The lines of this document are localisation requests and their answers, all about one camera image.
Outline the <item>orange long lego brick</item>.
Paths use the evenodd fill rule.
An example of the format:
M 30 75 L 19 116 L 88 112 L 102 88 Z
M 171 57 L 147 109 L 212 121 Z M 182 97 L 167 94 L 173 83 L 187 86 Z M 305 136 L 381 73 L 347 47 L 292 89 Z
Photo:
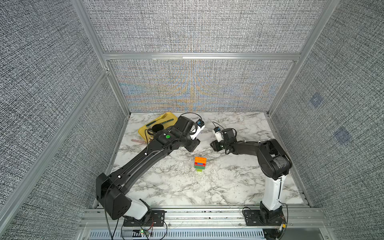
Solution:
M 195 157 L 195 163 L 199 165 L 205 165 L 207 163 L 207 159 L 202 157 Z

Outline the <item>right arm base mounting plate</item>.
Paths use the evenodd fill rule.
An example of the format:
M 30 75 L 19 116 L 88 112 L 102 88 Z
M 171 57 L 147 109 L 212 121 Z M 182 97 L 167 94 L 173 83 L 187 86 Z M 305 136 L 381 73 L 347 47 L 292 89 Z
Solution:
M 245 222 L 247 226 L 272 226 L 277 227 L 286 223 L 285 216 L 283 214 L 282 208 L 268 211 L 265 209 L 250 209 L 248 207 L 244 207 L 242 209 L 242 214 L 244 216 Z

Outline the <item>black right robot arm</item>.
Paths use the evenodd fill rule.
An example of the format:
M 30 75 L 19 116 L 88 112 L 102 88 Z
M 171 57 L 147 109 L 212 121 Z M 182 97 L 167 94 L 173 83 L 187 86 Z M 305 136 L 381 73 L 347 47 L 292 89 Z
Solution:
M 258 142 L 238 141 L 234 129 L 215 127 L 213 134 L 216 140 L 210 143 L 215 152 L 224 150 L 225 154 L 247 155 L 257 157 L 259 166 L 266 176 L 265 193 L 260 202 L 260 210 L 256 219 L 261 224 L 270 225 L 284 219 L 282 193 L 284 182 L 292 161 L 275 139 Z

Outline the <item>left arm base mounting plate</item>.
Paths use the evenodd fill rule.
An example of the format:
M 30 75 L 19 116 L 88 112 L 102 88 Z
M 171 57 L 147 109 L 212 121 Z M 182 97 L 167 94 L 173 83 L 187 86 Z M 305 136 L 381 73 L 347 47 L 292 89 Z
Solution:
M 145 216 L 137 220 L 132 217 L 124 217 L 124 227 L 163 227 L 166 211 L 151 210 Z

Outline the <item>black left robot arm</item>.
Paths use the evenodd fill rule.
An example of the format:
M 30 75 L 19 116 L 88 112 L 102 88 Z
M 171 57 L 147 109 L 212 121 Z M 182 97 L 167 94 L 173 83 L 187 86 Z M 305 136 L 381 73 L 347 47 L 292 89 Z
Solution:
M 200 144 L 197 136 L 204 127 L 202 118 L 193 121 L 180 115 L 174 125 L 156 131 L 147 146 L 123 167 L 109 175 L 98 175 L 96 199 L 105 213 L 112 220 L 128 216 L 147 222 L 151 208 L 143 200 L 127 197 L 128 192 L 146 171 L 173 151 L 185 148 L 192 153 Z

